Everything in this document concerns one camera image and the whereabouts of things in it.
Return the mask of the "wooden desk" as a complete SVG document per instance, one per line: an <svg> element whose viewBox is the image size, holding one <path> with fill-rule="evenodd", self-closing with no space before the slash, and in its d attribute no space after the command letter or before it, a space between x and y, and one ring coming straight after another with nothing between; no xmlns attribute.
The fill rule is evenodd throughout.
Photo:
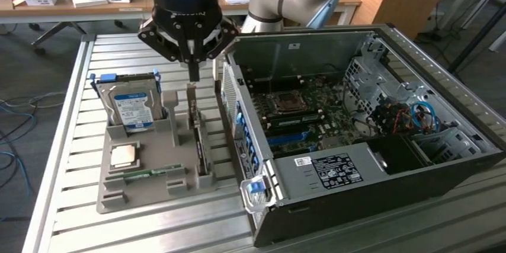
<svg viewBox="0 0 506 253"><path fill-rule="evenodd" d="M58 0L58 3L43 6L21 4L13 0L0 0L0 24L59 23L103 20L147 20L153 11L153 0L133 0L130 3L114 3L75 8L73 0ZM248 15L248 4L230 4L219 0L223 15ZM338 25L349 25L361 0L340 0L336 12L341 13Z"/></svg>

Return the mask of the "graphics card with metal bracket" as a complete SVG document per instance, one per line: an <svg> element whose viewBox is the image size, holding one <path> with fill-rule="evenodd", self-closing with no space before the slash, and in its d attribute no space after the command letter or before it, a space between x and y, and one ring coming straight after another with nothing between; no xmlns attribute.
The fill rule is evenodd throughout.
<svg viewBox="0 0 506 253"><path fill-rule="evenodd" d="M195 136L197 144L197 154L199 162L197 165L197 172L199 176L209 175L211 173L211 163L210 163L210 150L211 146L209 143L207 128L205 123L205 116L201 112L198 101L197 101L197 86L194 83L187 84L187 125L189 129L193 130Z"/></svg>

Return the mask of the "square CPU chip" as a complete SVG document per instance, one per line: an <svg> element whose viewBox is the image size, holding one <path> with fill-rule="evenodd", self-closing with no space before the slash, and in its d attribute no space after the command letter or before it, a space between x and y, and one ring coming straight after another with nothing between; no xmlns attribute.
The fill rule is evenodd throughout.
<svg viewBox="0 0 506 253"><path fill-rule="evenodd" d="M134 162L135 162L134 145L123 145L113 149L110 163L114 168L130 166Z"/></svg>

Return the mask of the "grey power supply unit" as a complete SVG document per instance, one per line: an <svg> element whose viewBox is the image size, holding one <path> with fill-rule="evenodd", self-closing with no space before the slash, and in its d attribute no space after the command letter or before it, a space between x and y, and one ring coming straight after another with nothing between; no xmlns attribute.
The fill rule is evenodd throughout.
<svg viewBox="0 0 506 253"><path fill-rule="evenodd" d="M356 189L389 177L388 163L366 143L288 156L274 162L280 186L292 203Z"/></svg>

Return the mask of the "metal disk bay cage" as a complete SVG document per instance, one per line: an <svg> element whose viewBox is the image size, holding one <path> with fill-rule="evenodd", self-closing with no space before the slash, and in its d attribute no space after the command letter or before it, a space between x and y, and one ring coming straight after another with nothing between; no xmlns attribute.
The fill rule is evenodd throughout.
<svg viewBox="0 0 506 253"><path fill-rule="evenodd" d="M433 164L481 157L496 151L446 100L418 78L401 82L378 60L356 57L345 73L352 98L380 134L416 143Z"/></svg>

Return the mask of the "green RAM stick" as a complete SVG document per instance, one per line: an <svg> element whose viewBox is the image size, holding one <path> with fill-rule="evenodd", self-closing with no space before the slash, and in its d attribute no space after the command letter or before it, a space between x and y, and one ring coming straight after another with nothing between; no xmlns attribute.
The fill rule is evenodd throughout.
<svg viewBox="0 0 506 253"><path fill-rule="evenodd" d="M308 124L318 121L321 119L321 115L318 114L306 114L306 115L294 115L288 117L276 117L268 123L269 128L278 128L293 126L297 124Z"/></svg>
<svg viewBox="0 0 506 253"><path fill-rule="evenodd" d="M126 181L135 181L143 178L157 177L162 174L167 174L171 170L179 170L183 168L183 164L171 164L155 169L145 169L125 174L115 174L106 177L106 181L123 178Z"/></svg>

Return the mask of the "grey plastic parts rack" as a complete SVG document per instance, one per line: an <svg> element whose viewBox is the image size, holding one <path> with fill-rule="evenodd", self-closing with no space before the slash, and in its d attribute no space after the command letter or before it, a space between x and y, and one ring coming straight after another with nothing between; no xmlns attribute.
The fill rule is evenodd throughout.
<svg viewBox="0 0 506 253"><path fill-rule="evenodd" d="M99 179L97 211L101 214L133 209L179 198L195 196L218 189L217 171L211 158L211 173L199 176L197 165L195 136L187 125L187 112L177 114L177 93L162 93L167 118L155 121L154 128L143 132L127 133L121 126L109 126L105 131L105 148ZM115 147L134 145L135 162L130 166L111 166L111 151ZM157 177L126 181L123 178L106 181L106 177L127 172L155 169L171 164L183 164Z"/></svg>

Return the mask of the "black open PC case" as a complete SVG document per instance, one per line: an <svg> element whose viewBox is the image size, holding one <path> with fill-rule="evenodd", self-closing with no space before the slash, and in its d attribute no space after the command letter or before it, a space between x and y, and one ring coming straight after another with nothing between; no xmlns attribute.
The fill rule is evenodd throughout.
<svg viewBox="0 0 506 253"><path fill-rule="evenodd" d="M404 135L380 134L365 111L348 103L345 73L356 57L378 60L401 82L418 78L496 146L492 154L433 164ZM249 82L328 76L342 84L342 103L389 177L356 189L292 203L254 109ZM416 43L390 25L340 26L242 34L225 51L219 108L249 214L253 244L265 247L444 197L506 159L506 121Z"/></svg>

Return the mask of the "blue expansion slot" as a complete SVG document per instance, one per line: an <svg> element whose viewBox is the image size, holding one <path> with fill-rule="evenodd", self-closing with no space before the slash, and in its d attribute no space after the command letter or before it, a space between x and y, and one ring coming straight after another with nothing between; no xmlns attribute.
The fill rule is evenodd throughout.
<svg viewBox="0 0 506 253"><path fill-rule="evenodd" d="M268 143L270 146L288 143L302 142L313 135L310 130L297 132L266 132Z"/></svg>

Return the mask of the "metal CPU socket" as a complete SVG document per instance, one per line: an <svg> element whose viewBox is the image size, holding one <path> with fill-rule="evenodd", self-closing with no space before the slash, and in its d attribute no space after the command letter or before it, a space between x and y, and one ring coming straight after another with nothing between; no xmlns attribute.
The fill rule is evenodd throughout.
<svg viewBox="0 0 506 253"><path fill-rule="evenodd" d="M300 91L286 91L273 93L272 99L277 114L289 114L308 110L308 104Z"/></svg>

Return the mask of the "hard disk with blue carrier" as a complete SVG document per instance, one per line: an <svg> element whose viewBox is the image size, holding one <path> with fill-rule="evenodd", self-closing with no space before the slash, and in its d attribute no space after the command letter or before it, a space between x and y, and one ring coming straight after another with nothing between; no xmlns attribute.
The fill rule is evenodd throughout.
<svg viewBox="0 0 506 253"><path fill-rule="evenodd" d="M123 75L93 73L90 80L111 126L122 125L127 133L137 133L154 128L155 121L166 118L158 70Z"/></svg>

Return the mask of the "green motherboard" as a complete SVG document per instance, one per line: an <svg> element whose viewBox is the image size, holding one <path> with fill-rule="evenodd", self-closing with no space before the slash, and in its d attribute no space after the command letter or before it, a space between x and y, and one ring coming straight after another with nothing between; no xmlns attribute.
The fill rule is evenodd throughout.
<svg viewBox="0 0 506 253"><path fill-rule="evenodd" d="M277 114L269 96L273 93L293 90L301 92L308 104L308 110L289 114ZM249 91L265 134L266 132L297 132L306 130L313 132L313 135L302 142L276 146L269 145L276 159L352 145L356 140L368 134L368 132L358 130L352 114L345 111L341 99L342 84L328 76L249 82ZM286 127L269 128L268 126L268 123L276 117L306 114L318 114L321 115L321 119L313 123Z"/></svg>

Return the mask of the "aluminium slat table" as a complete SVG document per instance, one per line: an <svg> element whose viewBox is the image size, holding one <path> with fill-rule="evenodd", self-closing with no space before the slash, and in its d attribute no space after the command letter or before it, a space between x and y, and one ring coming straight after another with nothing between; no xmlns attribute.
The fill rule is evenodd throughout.
<svg viewBox="0 0 506 253"><path fill-rule="evenodd" d="M158 57L135 34L85 36L51 146L23 253L462 253L506 242L506 159L444 197L264 248L254 247L249 215L226 147L213 68L197 96L207 116L218 189L177 201L99 214L106 113L87 75L162 72L182 90L183 69Z"/></svg>

